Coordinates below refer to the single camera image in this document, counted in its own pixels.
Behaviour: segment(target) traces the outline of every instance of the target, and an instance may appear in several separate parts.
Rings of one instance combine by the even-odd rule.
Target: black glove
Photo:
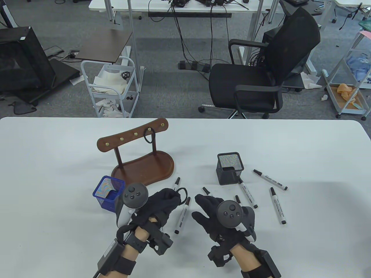
[[[198,224],[204,227],[205,231],[210,235],[210,238],[213,241],[218,242],[219,244],[224,241],[230,243],[228,245],[236,245],[245,239],[243,232],[237,231],[235,228],[226,228],[218,221],[216,217],[216,209],[219,204],[224,201],[222,198],[198,194],[194,199],[204,212],[206,212],[209,218],[203,216],[198,211],[193,212],[192,217]]]
[[[163,227],[169,219],[170,213],[181,203],[180,194],[170,188],[164,188],[148,197],[147,203],[142,206],[136,216],[132,216],[130,224],[138,226],[145,224],[149,217],[157,219],[158,227]]]

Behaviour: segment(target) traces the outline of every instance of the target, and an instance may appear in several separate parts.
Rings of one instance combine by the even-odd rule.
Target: white cart
[[[129,57],[119,56],[119,59],[122,59],[121,64],[112,64],[112,63],[109,63],[109,62],[99,62],[99,61],[91,61],[91,60],[84,60],[84,61],[81,62],[81,71],[82,71],[82,74],[84,75],[85,83],[86,83],[86,86],[88,88],[90,98],[93,102],[93,106],[94,106],[96,115],[99,118],[103,117],[104,108],[103,107],[100,107],[100,108],[97,107],[95,98],[114,100],[115,103],[118,103],[120,105],[123,118],[131,118],[131,116],[133,115],[135,106],[137,105],[138,98],[139,98],[139,90],[138,90],[137,76],[136,76],[136,72],[135,72],[135,64],[134,64],[133,60],[131,60]],[[88,63],[102,64],[103,65],[101,71],[97,75],[98,77],[102,77],[104,71],[107,71],[107,72],[110,72],[110,73],[129,72],[130,73],[130,78],[127,79],[128,84],[127,84],[124,92],[118,92],[113,87],[101,86],[101,85],[96,85],[96,84],[89,83],[88,76],[86,75],[85,68],[84,68],[84,66]],[[133,81],[134,81],[135,91],[129,91],[129,88],[132,85]],[[116,94],[111,95],[111,94],[107,94],[107,93],[98,93],[98,92],[95,92],[93,88],[110,89],[110,90],[113,90],[114,92],[116,92]]]
[[[335,109],[338,112],[336,115],[336,118],[339,119],[341,117],[342,113],[347,114],[355,114],[355,115],[362,115],[361,120],[366,120],[367,115],[370,113],[371,108],[368,106],[365,97],[363,96],[362,92],[359,90],[360,88],[364,89],[371,89],[371,84],[364,83],[368,77],[368,75],[371,72],[371,67],[368,70],[366,76],[363,80],[358,82],[353,75],[352,71],[350,70],[348,64],[346,63],[347,57],[352,52],[362,52],[362,53],[368,53],[368,58],[371,57],[371,51],[369,49],[356,49],[357,45],[361,42],[361,40],[365,36],[362,34],[362,32],[358,32],[355,36],[352,45],[350,48],[345,52],[345,55],[343,58],[338,62],[336,67],[333,69],[333,71],[328,74],[327,70],[323,69],[322,74],[326,80],[326,87],[325,90],[328,92],[332,102],[334,103]],[[352,96],[349,98],[348,101],[345,101],[338,93],[337,93],[337,87],[340,85],[339,83],[333,83],[333,79],[337,72],[339,71],[340,67],[345,69],[345,72],[347,75],[353,80],[352,84],[347,84],[349,86],[352,86],[355,88]],[[353,104],[350,103],[350,101],[355,97],[355,102]]]

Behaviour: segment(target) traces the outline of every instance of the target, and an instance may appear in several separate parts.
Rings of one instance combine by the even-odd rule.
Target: wooden jewelry stand
[[[138,128],[99,138],[96,145],[101,152],[115,150],[118,165],[111,176],[124,180],[126,184],[141,182],[146,186],[170,177],[174,171],[174,161],[169,154],[156,149],[156,133],[165,131],[168,127],[168,121],[159,118]],[[146,135],[152,137],[151,142],[146,140],[152,144],[152,152],[123,163],[118,147]]]

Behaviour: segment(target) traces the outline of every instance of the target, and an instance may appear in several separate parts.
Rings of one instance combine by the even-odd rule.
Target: black mesh pen holder
[[[235,184],[243,171],[244,167],[238,152],[218,154],[218,165],[216,166],[216,175],[219,184]]]

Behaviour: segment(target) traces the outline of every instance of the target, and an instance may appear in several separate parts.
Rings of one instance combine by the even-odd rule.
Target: black hair tie
[[[185,202],[186,202],[186,200],[187,200],[187,198],[188,198],[188,191],[186,190],[186,188],[185,187],[181,187],[181,188],[179,188],[176,192],[179,192],[179,190],[184,190],[184,192],[185,192],[185,199],[184,199],[184,201],[183,202],[181,202],[179,205],[182,205],[182,204],[184,204]]]
[[[146,138],[146,133],[147,133],[147,131],[153,131],[153,139],[155,139],[155,137],[156,137],[156,131],[155,131],[153,128],[151,128],[151,127],[150,127],[150,129],[151,129],[151,130],[148,130],[148,128],[146,128],[146,129],[144,130],[144,132],[143,132],[144,140],[146,140],[146,142],[147,142],[148,144],[152,144],[153,140],[152,140],[151,142],[147,140],[147,138]]]

